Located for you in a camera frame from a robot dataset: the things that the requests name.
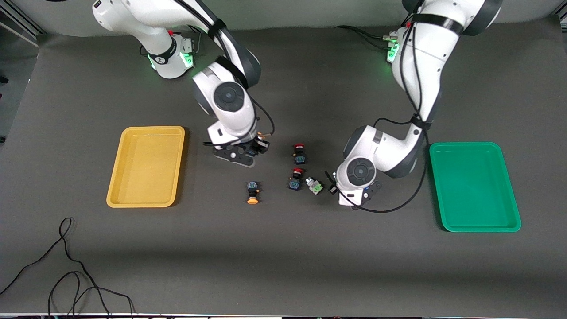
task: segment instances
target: floor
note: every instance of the floor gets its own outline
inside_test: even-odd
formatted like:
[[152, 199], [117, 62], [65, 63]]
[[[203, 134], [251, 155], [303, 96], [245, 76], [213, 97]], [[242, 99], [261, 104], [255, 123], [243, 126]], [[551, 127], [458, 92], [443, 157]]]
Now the floor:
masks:
[[0, 85], [0, 136], [9, 134], [36, 56], [37, 48], [0, 28], [0, 75], [9, 80]]

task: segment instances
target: gray table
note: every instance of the gray table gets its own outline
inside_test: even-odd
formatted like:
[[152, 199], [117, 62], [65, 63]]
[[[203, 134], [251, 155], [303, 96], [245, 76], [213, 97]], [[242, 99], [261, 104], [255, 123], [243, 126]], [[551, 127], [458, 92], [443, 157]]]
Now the gray table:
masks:
[[[306, 144], [308, 174], [323, 180], [354, 129], [378, 116], [407, 120], [412, 111], [384, 53], [356, 34], [236, 35], [263, 65], [251, 94], [277, 123], [254, 169], [201, 146], [213, 120], [193, 100], [190, 76], [159, 78], [133, 38], [41, 39], [0, 153], [0, 286], [74, 216], [73, 256], [101, 286], [130, 295], [140, 313], [567, 317], [567, 57], [557, 18], [463, 38], [443, 73], [430, 131], [432, 142], [501, 146], [523, 222], [511, 234], [444, 231], [431, 177], [410, 205], [387, 215], [353, 212], [328, 193], [287, 190], [294, 143]], [[208, 41], [203, 50], [198, 68], [218, 53]], [[136, 125], [183, 125], [191, 134], [173, 207], [105, 203], [120, 133]], [[369, 207], [403, 202], [422, 164], [401, 180], [381, 175]], [[251, 180], [264, 190], [256, 206], [245, 203]], [[45, 312], [49, 290], [71, 269], [57, 248], [0, 297], [1, 312]], [[56, 291], [60, 311], [73, 293], [72, 280]], [[107, 303], [128, 312], [123, 299]], [[102, 312], [94, 295], [83, 311]]]

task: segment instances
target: black wire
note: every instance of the black wire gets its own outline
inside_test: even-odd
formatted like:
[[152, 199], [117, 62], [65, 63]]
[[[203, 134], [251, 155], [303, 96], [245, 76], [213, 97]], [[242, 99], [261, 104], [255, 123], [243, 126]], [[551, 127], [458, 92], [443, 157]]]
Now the black wire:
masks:
[[400, 77], [401, 77], [401, 83], [402, 86], [404, 87], [404, 91], [406, 96], [409, 99], [409, 102], [411, 103], [413, 109], [417, 112], [417, 106], [415, 104], [415, 102], [413, 101], [412, 97], [409, 95], [409, 91], [408, 91], [408, 86], [405, 83], [405, 76], [404, 76], [404, 56], [405, 56], [405, 49], [408, 47], [408, 40], [409, 40], [409, 35], [412, 32], [413, 29], [413, 24], [411, 24], [409, 26], [409, 28], [406, 30], [406, 32], [408, 32], [408, 35], [405, 37], [404, 40], [404, 47], [401, 49], [401, 53], [400, 53]]
[[201, 49], [201, 38], [202, 37], [203, 37], [203, 32], [199, 32], [199, 38], [197, 39], [197, 49], [195, 50], [195, 52], [193, 52], [193, 54], [199, 53], [199, 50]]
[[63, 221], [61, 222], [61, 225], [59, 225], [59, 235], [61, 236], [61, 238], [63, 238], [63, 246], [65, 248], [65, 255], [67, 256], [67, 259], [69, 259], [70, 261], [76, 262], [78, 263], [81, 268], [83, 269], [83, 272], [85, 275], [87, 275], [87, 277], [90, 279], [91, 284], [93, 286], [95, 286], [97, 289], [96, 291], [99, 294], [99, 299], [100, 299], [100, 303], [102, 304], [104, 310], [106, 311], [106, 313], [110, 313], [110, 311], [108, 310], [106, 304], [104, 303], [104, 299], [103, 299], [103, 295], [100, 293], [100, 287], [96, 284], [95, 279], [91, 276], [91, 274], [88, 272], [87, 267], [85, 267], [84, 263], [82, 261], [79, 261], [77, 259], [74, 259], [73, 257], [71, 257], [71, 255], [69, 254], [69, 248], [67, 247], [67, 240], [65, 239], [65, 236], [62, 234], [61, 232], [61, 227], [63, 226], [63, 224], [65, 223], [65, 221], [68, 220], [69, 221], [69, 226], [67, 226], [67, 230], [65, 231], [65, 234], [69, 231], [69, 229], [71, 228], [71, 224], [73, 223], [73, 219], [71, 217], [67, 217], [65, 219], [63, 219]]
[[[81, 279], [79, 278], [79, 275], [77, 275], [77, 274], [82, 275], [82, 273], [80, 271], [69, 271], [68, 273], [63, 275], [61, 278], [59, 278], [57, 283], [55, 283], [53, 288], [51, 288], [51, 291], [49, 292], [49, 297], [47, 298], [47, 317], [48, 318], [51, 317], [51, 302], [52, 302], [52, 299], [53, 299], [53, 293], [55, 292], [55, 289], [57, 288], [57, 286], [63, 281], [63, 279], [67, 278], [67, 276], [69, 276], [69, 275], [74, 275], [75, 278], [77, 279], [77, 291], [75, 291], [75, 298], [73, 298], [73, 301], [77, 299], [77, 296], [79, 295], [79, 290], [81, 290]], [[71, 310], [73, 310], [73, 318], [75, 318], [75, 303], [73, 303]]]
[[411, 121], [407, 121], [407, 122], [396, 122], [396, 121], [392, 121], [391, 119], [387, 119], [387, 118], [385, 118], [385, 117], [380, 117], [378, 120], [376, 120], [376, 122], [374, 122], [374, 125], [372, 125], [372, 127], [376, 127], [376, 124], [378, 124], [378, 122], [380, 122], [380, 121], [382, 121], [382, 120], [388, 121], [388, 122], [393, 123], [393, 124], [396, 124], [396, 125], [406, 125], [406, 124], [411, 123]]
[[417, 107], [417, 117], [423, 121], [423, 119], [421, 118], [421, 103], [423, 102], [423, 92], [421, 89], [421, 77], [420, 77], [420, 72], [417, 69], [417, 56], [416, 56], [416, 27], [413, 27], [413, 44], [412, 44], [412, 51], [413, 51], [413, 67], [416, 70], [416, 76], [417, 76], [417, 85], [420, 88], [420, 105]]
[[383, 47], [383, 46], [381, 46], [381, 45], [375, 44], [374, 42], [370, 41], [370, 39], [368, 39], [368, 38], [366, 37], [366, 36], [369, 36], [369, 37], [372, 37], [373, 39], [379, 39], [379, 40], [381, 40], [381, 39], [382, 39], [381, 36], [380, 36], [380, 37], [379, 37], [379, 36], [375, 36], [375, 35], [372, 35], [372, 34], [366, 32], [366, 31], [363, 31], [363, 30], [361, 30], [361, 29], [359, 29], [359, 28], [355, 28], [355, 27], [351, 27], [351, 26], [337, 26], [337, 27], [335, 27], [335, 28], [341, 28], [341, 29], [352, 30], [352, 31], [354, 31], [357, 35], [359, 35], [361, 38], [363, 38], [364, 41], [366, 41], [368, 44], [372, 45], [374, 48], [378, 48], [378, 49], [382, 49], [382, 50], [389, 50], [389, 49], [386, 48], [386, 47]]
[[263, 136], [272, 136], [276, 132], [276, 125], [274, 124], [274, 120], [272, 120], [270, 113], [268, 113], [266, 111], [266, 109], [264, 109], [264, 107], [262, 105], [260, 105], [260, 103], [258, 103], [256, 100], [254, 100], [252, 97], [250, 97], [250, 99], [252, 100], [252, 103], [254, 103], [256, 106], [258, 106], [262, 110], [262, 112], [264, 114], [266, 114], [266, 117], [268, 118], [268, 120], [270, 121], [270, 124], [272, 125], [272, 131], [269, 132], [268, 134], [262, 134], [262, 135]]
[[372, 39], [382, 40], [381, 36], [373, 35], [371, 33], [364, 31], [363, 29], [360, 29], [360, 28], [357, 28], [357, 27], [341, 25], [341, 26], [336, 26], [335, 28], [352, 30], [356, 33], [361, 33], [361, 34], [363, 34], [367, 37], [371, 37]]
[[[67, 227], [66, 227], [65, 230], [64, 230], [64, 229], [63, 229], [63, 226], [65, 225], [66, 222], [68, 222], [68, 225], [67, 225]], [[79, 275], [79, 274], [82, 275], [83, 273], [80, 272], [80, 271], [69, 271], [68, 273], [66, 273], [65, 275], [63, 275], [63, 277], [61, 277], [61, 278], [57, 281], [57, 283], [55, 284], [55, 286], [53, 286], [53, 288], [51, 289], [51, 292], [50, 292], [49, 297], [48, 297], [48, 313], [50, 314], [50, 312], [51, 312], [50, 302], [51, 302], [51, 300], [52, 300], [52, 298], [53, 298], [53, 292], [55, 291], [55, 289], [57, 288], [57, 286], [60, 284], [61, 281], [63, 281], [67, 276], [73, 274], [73, 275], [75, 275], [75, 277], [76, 277], [76, 279], [77, 279], [77, 291], [76, 291], [76, 293], [75, 293], [75, 298], [73, 299], [73, 306], [71, 306], [71, 309], [70, 309], [70, 312], [73, 312], [73, 316], [74, 316], [74, 314], [75, 314], [75, 306], [76, 306], [77, 302], [81, 299], [81, 297], [84, 295], [84, 293], [85, 293], [86, 291], [91, 290], [91, 289], [96, 289], [96, 291], [97, 291], [97, 293], [98, 293], [98, 295], [99, 295], [100, 303], [101, 303], [101, 305], [103, 306], [104, 310], [106, 311], [106, 313], [107, 313], [108, 315], [110, 315], [110, 311], [108, 310], [108, 308], [107, 308], [107, 306], [106, 306], [106, 304], [105, 304], [105, 302], [104, 302], [102, 293], [101, 293], [100, 291], [107, 291], [107, 292], [112, 293], [112, 294], [114, 294], [114, 295], [122, 296], [122, 297], [127, 298], [127, 299], [128, 299], [128, 303], [129, 303], [129, 306], [130, 306], [130, 313], [131, 313], [131, 315], [132, 315], [132, 317], [133, 317], [133, 313], [135, 312], [135, 308], [134, 308], [134, 304], [133, 304], [133, 302], [132, 302], [132, 299], [131, 299], [129, 296], [124, 295], [124, 294], [122, 294], [122, 293], [118, 293], [118, 292], [112, 291], [112, 290], [107, 289], [107, 288], [103, 288], [103, 287], [98, 286], [98, 285], [96, 284], [94, 278], [93, 278], [93, 277], [91, 276], [91, 274], [87, 271], [86, 266], [84, 265], [84, 263], [81, 262], [81, 261], [79, 261], [79, 260], [77, 260], [77, 259], [74, 259], [73, 257], [71, 257], [71, 255], [70, 255], [70, 253], [69, 253], [69, 248], [68, 248], [68, 246], [67, 246], [66, 235], [69, 233], [72, 224], [73, 224], [73, 218], [72, 218], [72, 217], [66, 217], [66, 218], [64, 218], [64, 219], [61, 221], [60, 225], [59, 225], [59, 230], [58, 230], [59, 236], [60, 236], [59, 239], [56, 240], [56, 241], [51, 245], [51, 247], [49, 247], [49, 249], [48, 249], [38, 260], [36, 260], [36, 261], [34, 261], [34, 262], [32, 262], [32, 263], [30, 263], [30, 264], [28, 264], [28, 265], [25, 265], [25, 266], [19, 271], [19, 273], [16, 275], [16, 277], [14, 277], [14, 279], [6, 286], [6, 288], [4, 288], [4, 290], [2, 290], [2, 292], [0, 292], [0, 295], [4, 294], [4, 293], [19, 279], [20, 275], [21, 275], [28, 267], [33, 266], [33, 265], [39, 263], [40, 261], [42, 261], [42, 260], [53, 250], [53, 248], [54, 248], [58, 243], [60, 243], [60, 242], [62, 241], [63, 244], [64, 244], [65, 255], [67, 256], [67, 259], [69, 259], [69, 260], [71, 260], [71, 261], [73, 261], [73, 262], [79, 263], [79, 264], [81, 265], [81, 268], [82, 268], [82, 270], [83, 270], [83, 273], [84, 273], [84, 274], [88, 277], [88, 279], [90, 280], [90, 282], [91, 282], [91, 284], [92, 284], [92, 287], [87, 288], [85, 291], [83, 291], [83, 293], [81, 294], [81, 296], [77, 298], [77, 295], [78, 295], [79, 290], [80, 290], [80, 282], [81, 282], [78, 275]]]
[[25, 266], [20, 270], [20, 272], [16, 275], [16, 277], [14, 277], [14, 279], [6, 286], [6, 288], [4, 288], [4, 289], [2, 290], [2, 292], [0, 292], [0, 296], [2, 296], [2, 295], [16, 282], [16, 280], [18, 280], [18, 279], [20, 278], [20, 275], [24, 272], [24, 270], [26, 270], [27, 267], [33, 266], [33, 265], [39, 263], [40, 261], [42, 261], [45, 257], [47, 257], [47, 255], [53, 250], [53, 248], [54, 248], [58, 243], [60, 243], [60, 242], [63, 240], [63, 237], [64, 237], [65, 235], [67, 235], [67, 232], [68, 232], [68, 231], [69, 231], [69, 228], [67, 228], [67, 230], [65, 231], [65, 233], [64, 233], [63, 235], [61, 235], [60, 238], [59, 238], [56, 242], [54, 242], [54, 243], [51, 245], [51, 247], [49, 247], [49, 249], [48, 249], [38, 260], [36, 260], [36, 261], [34, 261], [34, 262], [30, 263], [30, 264], [25, 265]]
[[[205, 25], [205, 27], [207, 27], [208, 29], [210, 29], [213, 25], [209, 23], [209, 21], [207, 19], [205, 19], [201, 14], [199, 14], [199, 12], [197, 12], [197, 10], [195, 10], [194, 8], [192, 8], [189, 4], [187, 4], [185, 1], [183, 0], [174, 0], [178, 5], [180, 5], [181, 7], [183, 7], [185, 10], [191, 12], [191, 14], [193, 14], [202, 24]], [[228, 50], [226, 49], [226, 46], [224, 44], [224, 42], [221, 39], [220, 36], [221, 31], [219, 30], [217, 32], [217, 34], [215, 34], [215, 37], [217, 38], [218, 42], [221, 44], [221, 49], [222, 52], [225, 54], [226, 58], [230, 61], [230, 55], [228, 53]]]
[[423, 5], [424, 0], [418, 0], [416, 3], [416, 6], [413, 7], [413, 10], [408, 12], [408, 15], [405, 17], [404, 21], [400, 24], [401, 27], [403, 27], [405, 25], [405, 23], [407, 21], [410, 20], [410, 18], [417, 13], [417, 9], [419, 9], [419, 7], [421, 7]]
[[132, 298], [130, 298], [129, 296], [124, 295], [124, 294], [122, 294], [122, 293], [119, 293], [119, 292], [116, 292], [116, 291], [112, 291], [112, 290], [110, 290], [110, 289], [106, 289], [106, 288], [103, 288], [103, 287], [96, 288], [95, 286], [91, 286], [91, 287], [86, 288], [78, 298], [77, 298], [77, 296], [75, 296], [75, 300], [73, 301], [73, 306], [72, 306], [71, 308], [73, 309], [73, 308], [79, 303], [79, 301], [80, 301], [81, 298], [84, 296], [84, 294], [87, 293], [88, 291], [92, 290], [92, 289], [100, 289], [100, 290], [102, 290], [102, 291], [106, 291], [106, 292], [112, 293], [113, 295], [121, 296], [121, 297], [126, 298], [126, 299], [128, 300], [128, 305], [130, 306], [130, 316], [131, 316], [132, 318], [134, 317], [134, 312], [136, 312], [136, 308], [134, 307], [134, 302], [132, 301]]

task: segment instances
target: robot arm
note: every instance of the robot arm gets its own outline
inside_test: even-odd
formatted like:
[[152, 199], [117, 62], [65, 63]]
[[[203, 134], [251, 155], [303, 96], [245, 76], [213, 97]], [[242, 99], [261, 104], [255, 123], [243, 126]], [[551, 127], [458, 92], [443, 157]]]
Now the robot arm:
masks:
[[193, 82], [201, 108], [218, 119], [208, 129], [214, 155], [252, 167], [253, 157], [267, 151], [269, 143], [257, 136], [254, 101], [246, 91], [258, 83], [260, 64], [200, 0], [97, 0], [92, 10], [104, 28], [135, 36], [164, 78], [179, 77], [193, 66], [191, 41], [170, 36], [165, 27], [188, 24], [208, 34], [225, 57], [197, 73]]
[[406, 91], [418, 113], [399, 140], [371, 126], [356, 129], [343, 151], [336, 171], [341, 205], [361, 205], [365, 190], [374, 183], [376, 171], [401, 178], [413, 171], [417, 153], [433, 121], [441, 71], [461, 34], [476, 35], [486, 29], [500, 11], [502, 0], [407, 0], [415, 6], [411, 24], [393, 32], [400, 43], [392, 63], [398, 84]]

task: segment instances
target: plastic tray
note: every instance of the plastic tray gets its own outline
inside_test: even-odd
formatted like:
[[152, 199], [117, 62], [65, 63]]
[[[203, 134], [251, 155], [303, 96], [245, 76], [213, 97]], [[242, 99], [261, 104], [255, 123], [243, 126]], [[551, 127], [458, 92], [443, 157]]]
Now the plastic tray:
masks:
[[492, 142], [429, 149], [441, 221], [450, 232], [517, 232], [522, 226], [502, 150]]
[[180, 126], [129, 127], [120, 137], [107, 204], [113, 208], [173, 204], [183, 153]]

